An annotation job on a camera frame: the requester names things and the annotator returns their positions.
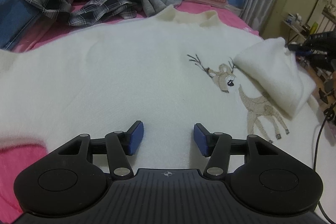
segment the white sweater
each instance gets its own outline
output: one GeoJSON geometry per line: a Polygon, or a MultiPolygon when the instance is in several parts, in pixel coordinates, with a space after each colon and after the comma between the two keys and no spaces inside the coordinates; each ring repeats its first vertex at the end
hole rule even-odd
{"type": "MultiPolygon", "coordinates": [[[[0,51],[0,144],[42,143],[52,151],[79,134],[102,138],[141,120],[145,133],[131,160],[135,172],[203,171],[207,159],[193,141],[194,124],[246,138],[248,111],[238,88],[251,98],[263,89],[235,69],[235,78],[227,78],[234,86],[222,92],[187,55],[197,54],[205,69],[220,72],[222,63],[262,41],[221,23],[215,11],[192,15],[168,7],[146,20],[80,30],[31,52],[0,51]]],[[[260,117],[264,129],[276,146],[312,166],[316,108],[305,103],[292,120],[278,111],[290,134],[279,125],[282,138],[276,140],[273,125],[260,117]]],[[[256,126],[254,132],[260,135],[256,126]]],[[[324,134],[320,150],[318,166],[330,158],[327,172],[335,175],[335,151],[324,134]]],[[[242,163],[232,157],[230,171],[242,163]]]]}

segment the crosshair marking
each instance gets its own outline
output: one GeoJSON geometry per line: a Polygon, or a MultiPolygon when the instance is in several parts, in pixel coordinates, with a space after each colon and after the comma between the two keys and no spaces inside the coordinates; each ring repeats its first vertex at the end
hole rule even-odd
{"type": "Polygon", "coordinates": [[[173,175],[173,173],[170,172],[170,171],[166,171],[166,172],[164,172],[162,174],[165,175],[166,177],[169,177],[169,176],[173,175]]]}

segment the pink bedsheet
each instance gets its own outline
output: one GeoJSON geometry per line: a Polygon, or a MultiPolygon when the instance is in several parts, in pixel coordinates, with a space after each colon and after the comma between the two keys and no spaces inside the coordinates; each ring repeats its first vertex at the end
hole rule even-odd
{"type": "MultiPolygon", "coordinates": [[[[237,17],[234,13],[226,9],[214,8],[209,5],[183,2],[177,10],[199,14],[208,10],[216,10],[220,20],[232,27],[243,29],[255,35],[259,33],[252,30],[243,20],[237,17]]],[[[143,18],[143,14],[138,14],[137,18],[143,18]]],[[[116,17],[112,19],[110,24],[115,24],[122,19],[116,17]]],[[[14,49],[15,52],[22,52],[36,49],[42,45],[52,42],[53,40],[64,37],[70,32],[76,30],[75,27],[69,27],[54,23],[49,31],[39,40],[27,42],[27,45],[20,44],[14,49]]],[[[0,150],[0,220],[2,222],[13,222],[20,216],[22,210],[15,198],[13,184],[16,176],[26,167],[38,161],[45,156],[47,151],[45,148],[38,145],[24,145],[13,147],[6,150],[0,150]]]]}

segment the circular pad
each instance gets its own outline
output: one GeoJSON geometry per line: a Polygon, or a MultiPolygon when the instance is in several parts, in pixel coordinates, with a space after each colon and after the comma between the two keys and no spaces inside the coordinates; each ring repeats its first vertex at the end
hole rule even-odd
{"type": "Polygon", "coordinates": [[[271,169],[261,173],[259,180],[262,185],[275,191],[288,191],[299,184],[298,177],[287,170],[271,169]]]}
{"type": "Polygon", "coordinates": [[[78,176],[67,169],[54,169],[44,172],[39,177],[39,185],[47,191],[60,192],[74,186],[78,176]]]}

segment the black cable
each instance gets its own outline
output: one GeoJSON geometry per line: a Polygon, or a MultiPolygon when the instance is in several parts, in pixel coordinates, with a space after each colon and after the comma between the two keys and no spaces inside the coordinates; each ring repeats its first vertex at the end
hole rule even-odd
{"type": "MultiPolygon", "coordinates": [[[[314,155],[314,164],[313,164],[313,170],[316,171],[316,160],[317,160],[317,152],[318,152],[318,148],[319,148],[319,142],[320,142],[320,137],[321,137],[321,134],[322,134],[322,130],[324,128],[324,125],[329,117],[329,115],[332,113],[332,110],[334,109],[334,107],[336,106],[336,102],[334,104],[331,104],[330,108],[329,108],[329,111],[327,113],[327,115],[325,116],[324,120],[323,120],[323,123],[321,125],[321,128],[320,128],[320,131],[319,131],[319,134],[317,136],[317,140],[316,140],[316,146],[315,146],[315,155],[314,155]]],[[[328,215],[326,214],[326,212],[323,210],[323,207],[321,205],[321,202],[318,202],[318,206],[320,208],[320,211],[321,213],[323,214],[323,216],[325,217],[325,219],[330,223],[330,224],[336,224],[334,221],[332,221],[328,215]]]]}

